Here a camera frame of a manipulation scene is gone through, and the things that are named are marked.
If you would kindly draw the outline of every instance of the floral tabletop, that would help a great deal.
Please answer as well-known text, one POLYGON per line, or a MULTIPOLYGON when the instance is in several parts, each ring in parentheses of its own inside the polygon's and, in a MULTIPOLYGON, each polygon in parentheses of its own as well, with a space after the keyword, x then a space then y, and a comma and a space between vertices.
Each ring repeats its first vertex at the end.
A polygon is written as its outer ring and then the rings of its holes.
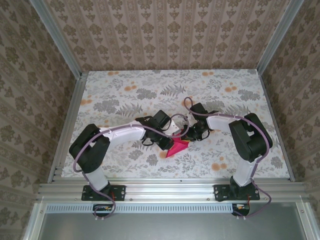
MULTIPOLYGON (((289 173, 255 69, 228 70, 143 70, 91 71, 82 96, 71 143, 88 124, 115 127, 138 117, 153 116, 163 110, 169 116, 187 114, 186 96, 201 102, 209 111, 260 118, 273 147, 256 171, 260 178, 288 178, 289 173)), ((188 115, 193 124, 192 115, 188 115)), ((184 120, 175 118, 178 127, 184 120)), ((107 152, 102 168, 111 178, 229 178, 237 168, 238 155, 231 135, 219 130, 209 138, 191 142, 189 147, 166 158, 156 144, 127 142, 107 152)), ((62 176, 82 176, 72 168, 68 154, 62 176)))

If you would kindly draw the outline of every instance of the gray leaf pattern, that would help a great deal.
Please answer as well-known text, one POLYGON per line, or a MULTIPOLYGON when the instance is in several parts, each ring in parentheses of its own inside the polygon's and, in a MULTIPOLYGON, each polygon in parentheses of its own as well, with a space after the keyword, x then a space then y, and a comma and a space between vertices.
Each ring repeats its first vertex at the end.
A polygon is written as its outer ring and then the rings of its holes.
MULTIPOLYGON (((88 75, 71 142, 91 123, 99 128, 127 124, 138 117, 153 116, 163 110, 169 116, 187 115, 183 99, 191 97, 209 111, 244 116, 256 113, 273 139, 273 147, 262 161, 257 177, 287 178, 288 171, 268 104, 256 70, 144 70, 92 71, 88 75)), ((189 115, 190 124, 194 118, 189 115)), ((174 122, 183 128, 185 121, 174 122)), ((1 135, 11 139, 10 129, 1 135)), ((126 142, 107 152, 102 169, 110 178, 229 178, 235 172, 239 155, 229 134, 215 130, 201 142, 166 158, 156 144, 126 142)), ((44 162, 50 162, 43 155, 44 162)), ((68 155, 63 177, 80 176, 73 172, 68 155)))

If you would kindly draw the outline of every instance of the beige patterned wall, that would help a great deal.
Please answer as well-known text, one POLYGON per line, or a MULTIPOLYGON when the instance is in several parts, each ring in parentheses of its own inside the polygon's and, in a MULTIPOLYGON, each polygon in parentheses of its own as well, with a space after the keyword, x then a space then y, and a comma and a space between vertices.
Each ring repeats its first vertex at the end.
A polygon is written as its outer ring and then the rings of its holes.
POLYGON ((47 181, 75 80, 29 1, 0 1, 0 239, 19 239, 47 181))
POLYGON ((320 1, 305 0, 263 73, 295 177, 320 217, 320 1))
POLYGON ((256 68, 289 0, 45 0, 82 71, 256 68))

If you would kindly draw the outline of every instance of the gray floor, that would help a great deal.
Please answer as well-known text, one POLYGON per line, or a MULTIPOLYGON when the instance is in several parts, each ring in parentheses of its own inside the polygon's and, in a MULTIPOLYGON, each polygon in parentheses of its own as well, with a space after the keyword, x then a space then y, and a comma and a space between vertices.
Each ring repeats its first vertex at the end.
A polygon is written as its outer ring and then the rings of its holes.
MULTIPOLYGON (((252 206, 252 212, 260 204, 252 206)), ((294 203, 242 220, 222 213, 46 214, 40 240, 305 240, 294 203)))

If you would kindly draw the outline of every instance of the cable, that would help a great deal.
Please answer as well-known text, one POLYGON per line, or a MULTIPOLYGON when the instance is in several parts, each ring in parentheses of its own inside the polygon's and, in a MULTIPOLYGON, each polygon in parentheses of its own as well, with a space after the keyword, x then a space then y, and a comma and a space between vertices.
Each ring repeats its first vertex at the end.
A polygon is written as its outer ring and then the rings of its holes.
POLYGON ((261 134, 261 136, 263 137, 263 139, 264 139, 264 141, 265 141, 265 144, 266 144, 266 151, 265 151, 264 155, 263 155, 262 157, 260 157, 260 158, 255 162, 255 165, 254 165, 254 167, 253 167, 253 170, 252 170, 252 173, 251 173, 251 176, 250 176, 250 180, 251 180, 252 184, 254 185, 254 187, 256 187, 260 192, 262 192, 262 193, 264 193, 265 195, 268 196, 269 201, 268 201, 261 209, 259 209, 257 212, 254 212, 254 213, 249 214, 249 215, 247 215, 247 216, 243 216, 241 213, 239 213, 239 212, 237 212, 237 211, 234 211, 236 214, 240 215, 240 216, 241 216, 242 218, 244 218, 244 219, 245 219, 245 218, 253 217, 253 216, 255 216, 256 214, 260 213, 261 211, 263 211, 263 210, 271 203, 271 200, 272 200, 271 196, 270 196, 267 192, 265 192, 265 191, 263 191, 261 188, 259 188, 259 187, 257 186, 257 184, 255 183, 254 179, 253 179, 253 177, 254 177, 254 175, 255 175, 255 172, 256 172, 256 170, 257 170, 258 164, 261 162, 262 159, 264 159, 264 158, 268 155, 268 153, 269 153, 269 151, 270 151, 270 145, 269 145, 267 136, 264 134, 264 132, 263 132, 256 124, 254 124, 252 121, 250 121, 250 120, 248 120, 248 119, 246 119, 246 118, 244 118, 244 117, 242 117, 242 116, 228 115, 228 114, 222 114, 222 113, 218 113, 218 112, 216 112, 216 113, 208 113, 208 114, 197 113, 197 112, 195 112, 195 111, 192 111, 192 110, 187 106, 187 104, 186 104, 186 101, 187 101, 187 100, 190 100, 191 107, 194 105, 192 99, 191 99, 190 97, 188 97, 188 96, 184 98, 184 100, 183 100, 183 105, 184 105, 184 107, 185 107, 190 113, 192 113, 192 114, 194 114, 194 115, 204 116, 204 117, 223 116, 223 117, 228 117, 228 118, 232 118, 232 119, 241 119, 241 120, 247 122, 248 124, 250 124, 251 126, 253 126, 253 127, 261 134))
MULTIPOLYGON (((144 125, 140 125, 140 124, 128 124, 128 125, 116 126, 116 127, 113 127, 113 128, 110 128, 110 129, 107 129, 107 130, 104 130, 104 131, 99 132, 98 134, 96 134, 95 136, 93 136, 93 137, 81 148, 81 150, 79 151, 79 153, 77 154, 77 156, 76 156, 75 159, 74 159, 74 162, 73 162, 73 170, 74 170, 76 173, 82 172, 82 170, 78 170, 78 169, 77 169, 77 162, 78 162, 80 156, 84 153, 84 151, 86 150, 86 148, 87 148, 95 139, 97 139, 97 138, 100 137, 101 135, 106 134, 106 133, 108 133, 108 132, 110 132, 110 131, 115 131, 115 130, 119 130, 119 129, 126 129, 126 128, 132 128, 132 127, 134 127, 134 128, 148 129, 148 130, 154 131, 155 133, 160 134, 160 135, 162 135, 162 136, 164 136, 164 137, 172 138, 172 139, 180 138, 180 137, 184 136, 185 134, 187 134, 187 132, 188 132, 188 130, 189 130, 189 128, 190 128, 190 123, 189 123, 188 117, 185 116, 185 115, 183 115, 183 114, 181 114, 181 113, 176 113, 176 114, 172 115, 171 119, 172 119, 173 117, 175 117, 175 116, 183 117, 184 120, 186 120, 186 122, 187 122, 187 128, 186 128, 186 131, 185 131, 183 134, 179 134, 179 135, 167 135, 167 134, 164 134, 163 132, 160 132, 160 131, 158 131, 158 130, 153 129, 152 127, 144 126, 144 125)), ((116 202, 115 202, 111 197, 109 197, 108 195, 106 195, 105 193, 103 193, 103 192, 95 189, 95 187, 90 183, 90 180, 88 179, 88 177, 86 176, 86 174, 85 174, 84 172, 82 172, 82 175, 84 176, 84 178, 86 179, 86 181, 89 183, 89 185, 90 185, 90 187, 92 188, 93 191, 95 191, 97 194, 100 194, 101 196, 106 197, 109 201, 112 202, 112 204, 113 204, 112 211, 111 211, 106 217, 104 217, 103 219, 106 219, 106 218, 111 217, 111 216, 113 215, 113 213, 115 212, 115 210, 116 210, 116 202)), ((99 218, 99 217, 97 216, 97 214, 96 214, 98 208, 99 208, 99 206, 95 208, 94 213, 93 213, 96 218, 99 218)))

